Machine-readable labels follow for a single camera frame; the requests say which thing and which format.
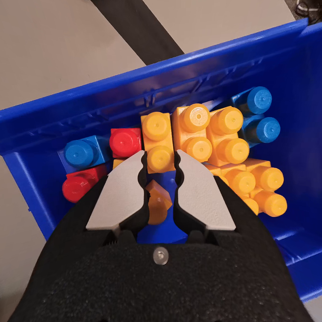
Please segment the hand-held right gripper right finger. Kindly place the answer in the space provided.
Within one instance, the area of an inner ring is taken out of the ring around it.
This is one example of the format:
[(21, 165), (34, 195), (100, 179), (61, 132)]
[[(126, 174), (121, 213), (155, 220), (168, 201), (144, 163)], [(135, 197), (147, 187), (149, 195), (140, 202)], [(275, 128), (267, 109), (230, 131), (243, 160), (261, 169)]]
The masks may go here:
[(192, 231), (234, 231), (235, 222), (228, 203), (236, 199), (236, 193), (215, 177), (199, 161), (183, 150), (175, 151), (174, 222), (189, 235)]

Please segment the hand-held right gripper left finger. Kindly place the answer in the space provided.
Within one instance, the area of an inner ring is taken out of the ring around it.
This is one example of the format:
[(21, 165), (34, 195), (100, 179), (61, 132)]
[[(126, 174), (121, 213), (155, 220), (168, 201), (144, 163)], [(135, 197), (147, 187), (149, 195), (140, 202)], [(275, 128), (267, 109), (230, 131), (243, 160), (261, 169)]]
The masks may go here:
[(140, 150), (110, 172), (86, 229), (137, 235), (149, 220), (146, 183), (147, 152)]

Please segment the pile of mixed toy blocks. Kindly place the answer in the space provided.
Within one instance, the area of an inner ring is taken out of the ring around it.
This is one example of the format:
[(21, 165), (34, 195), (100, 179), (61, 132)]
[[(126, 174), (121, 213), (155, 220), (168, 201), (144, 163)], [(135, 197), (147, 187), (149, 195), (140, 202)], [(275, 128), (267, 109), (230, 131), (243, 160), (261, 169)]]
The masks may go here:
[[(277, 194), (284, 183), (283, 173), (269, 161), (249, 158), (251, 145), (270, 143), (280, 133), (275, 118), (265, 118), (272, 96), (265, 87), (245, 92), (246, 103), (233, 101), (210, 112), (203, 104), (177, 107), (170, 115), (174, 152), (183, 150), (221, 178), (258, 215), (283, 215), (286, 199)], [(142, 150), (142, 127), (111, 128), (109, 138), (113, 169)], [(66, 175), (62, 194), (77, 203), (98, 181), (107, 175), (107, 166), (72, 172)]]

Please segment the blue plastic bin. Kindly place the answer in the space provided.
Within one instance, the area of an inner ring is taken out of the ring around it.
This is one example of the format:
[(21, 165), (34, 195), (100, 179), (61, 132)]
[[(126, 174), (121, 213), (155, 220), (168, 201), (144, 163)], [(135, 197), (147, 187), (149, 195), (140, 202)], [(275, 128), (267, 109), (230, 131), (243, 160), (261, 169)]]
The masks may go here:
[(302, 19), (4, 109), (1, 155), (48, 240), (72, 207), (62, 194), (71, 171), (62, 159), (68, 142), (138, 127), (154, 111), (207, 102), (213, 108), (266, 87), (272, 104), (265, 115), (277, 119), (280, 135), (250, 156), (282, 171), (277, 193), (288, 208), (258, 217), (306, 302), (321, 296), (321, 45), (321, 22)]

